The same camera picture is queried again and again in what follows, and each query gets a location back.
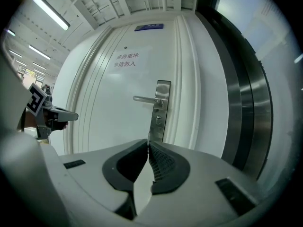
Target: fluorescent light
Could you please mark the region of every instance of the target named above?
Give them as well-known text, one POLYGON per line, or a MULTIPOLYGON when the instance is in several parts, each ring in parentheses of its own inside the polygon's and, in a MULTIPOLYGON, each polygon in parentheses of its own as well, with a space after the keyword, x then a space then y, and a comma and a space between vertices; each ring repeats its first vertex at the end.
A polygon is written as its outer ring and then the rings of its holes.
POLYGON ((27 66, 26 64, 24 64, 24 63, 22 63, 22 62, 20 62, 18 60, 16 60, 16 62, 20 63, 21 65, 27 66))
POLYGON ((9 50, 9 52, 11 52, 11 53, 13 53, 13 54, 15 54, 15 55, 17 55, 17 56, 19 56, 19 57, 22 58, 22 55, 19 55, 19 54, 17 54, 16 52, 13 52, 12 50, 9 50))
POLYGON ((29 47, 30 47, 33 51, 35 51, 35 52, 37 52, 38 54, 44 56, 46 59, 49 59, 49 60, 51 59, 49 56, 43 54, 41 51, 38 51, 36 48, 32 47, 31 45, 29 45, 29 47))
POLYGON ((301 54, 297 59, 295 59, 294 63, 298 63, 300 60, 302 60, 303 54, 301 54))
MULTIPOLYGON (((36 70, 36 69, 34 69, 34 71, 36 71, 36 72, 39 72, 38 70, 36 70)), ((42 75, 44 75, 44 73, 42 73, 42 72, 39 72, 40 74, 42 74, 42 75)))
POLYGON ((33 1, 64 30, 69 28, 70 24, 46 0, 33 1))
POLYGON ((42 67, 42 66, 39 66, 38 64, 36 64, 36 63, 34 63, 34 62, 33 62, 33 64, 36 65, 36 66, 38 66, 38 67, 40 67, 40 68, 42 68, 42 69, 44 69, 44 70, 46 70, 46 68, 44 68, 44 67, 42 67))
POLYGON ((15 33, 11 31, 10 29, 6 29, 6 32, 10 33, 12 36, 15 36, 15 33))

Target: person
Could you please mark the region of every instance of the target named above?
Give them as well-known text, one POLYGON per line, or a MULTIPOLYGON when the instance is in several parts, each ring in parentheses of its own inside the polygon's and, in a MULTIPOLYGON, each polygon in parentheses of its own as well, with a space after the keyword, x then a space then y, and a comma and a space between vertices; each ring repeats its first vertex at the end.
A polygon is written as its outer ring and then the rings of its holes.
POLYGON ((50 90, 50 86, 45 84, 42 88, 41 88, 44 92, 46 92, 47 95, 51 95, 51 90, 50 90))

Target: black slot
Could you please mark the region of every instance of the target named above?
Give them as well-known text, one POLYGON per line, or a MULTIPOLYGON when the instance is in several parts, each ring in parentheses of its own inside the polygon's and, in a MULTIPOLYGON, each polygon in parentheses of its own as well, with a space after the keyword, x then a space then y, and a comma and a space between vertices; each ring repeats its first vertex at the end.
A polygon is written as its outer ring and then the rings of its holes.
POLYGON ((72 161, 72 162, 68 162, 68 163, 64 163, 63 165, 65 166, 66 169, 70 169, 76 166, 81 166, 83 164, 85 164, 86 162, 83 160, 77 160, 77 161, 72 161))
POLYGON ((225 178, 216 181, 215 183, 239 216, 255 207, 255 204, 252 203, 229 179, 225 178))

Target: blue sign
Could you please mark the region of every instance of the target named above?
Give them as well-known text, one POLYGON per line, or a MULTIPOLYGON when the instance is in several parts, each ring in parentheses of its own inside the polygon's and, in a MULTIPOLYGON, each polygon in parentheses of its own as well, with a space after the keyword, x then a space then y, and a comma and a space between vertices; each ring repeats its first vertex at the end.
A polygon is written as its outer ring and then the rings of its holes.
POLYGON ((136 27, 135 31, 160 28, 163 28, 163 24, 139 25, 136 27))

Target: metal door lever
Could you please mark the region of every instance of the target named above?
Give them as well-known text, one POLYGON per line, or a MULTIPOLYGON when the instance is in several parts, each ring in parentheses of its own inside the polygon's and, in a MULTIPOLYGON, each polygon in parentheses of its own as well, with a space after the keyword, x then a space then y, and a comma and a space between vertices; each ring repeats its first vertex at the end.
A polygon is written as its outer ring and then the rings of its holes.
POLYGON ((156 98, 150 98, 150 97, 144 97, 144 96, 133 96, 134 101, 149 103, 149 104, 155 104, 162 106, 163 100, 162 99, 156 99, 156 98))

